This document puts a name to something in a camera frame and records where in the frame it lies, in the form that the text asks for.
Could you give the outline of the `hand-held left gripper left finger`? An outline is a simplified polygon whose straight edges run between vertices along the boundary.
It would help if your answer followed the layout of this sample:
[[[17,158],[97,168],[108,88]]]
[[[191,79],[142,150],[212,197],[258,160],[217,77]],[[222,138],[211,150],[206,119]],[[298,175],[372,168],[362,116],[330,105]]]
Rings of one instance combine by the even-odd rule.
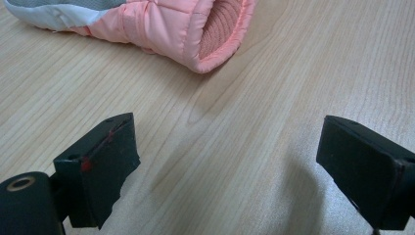
[[[74,228],[102,227],[121,187],[140,164],[134,115],[109,117],[54,160],[54,184],[61,189],[60,217]]]

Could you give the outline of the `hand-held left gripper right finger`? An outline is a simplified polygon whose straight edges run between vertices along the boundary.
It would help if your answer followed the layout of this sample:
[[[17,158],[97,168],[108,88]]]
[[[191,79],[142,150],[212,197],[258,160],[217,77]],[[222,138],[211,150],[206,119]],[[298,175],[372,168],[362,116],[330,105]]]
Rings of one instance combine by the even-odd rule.
[[[415,154],[364,125],[324,119],[316,161],[376,230],[415,218]]]

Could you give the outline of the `pink ski glove grey palm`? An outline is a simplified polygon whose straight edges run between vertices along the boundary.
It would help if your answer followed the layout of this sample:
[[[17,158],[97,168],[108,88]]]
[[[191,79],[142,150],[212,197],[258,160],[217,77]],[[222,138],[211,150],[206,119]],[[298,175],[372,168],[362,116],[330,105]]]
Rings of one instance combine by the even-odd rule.
[[[256,0],[3,0],[19,20],[131,43],[197,73],[225,63],[240,47]]]

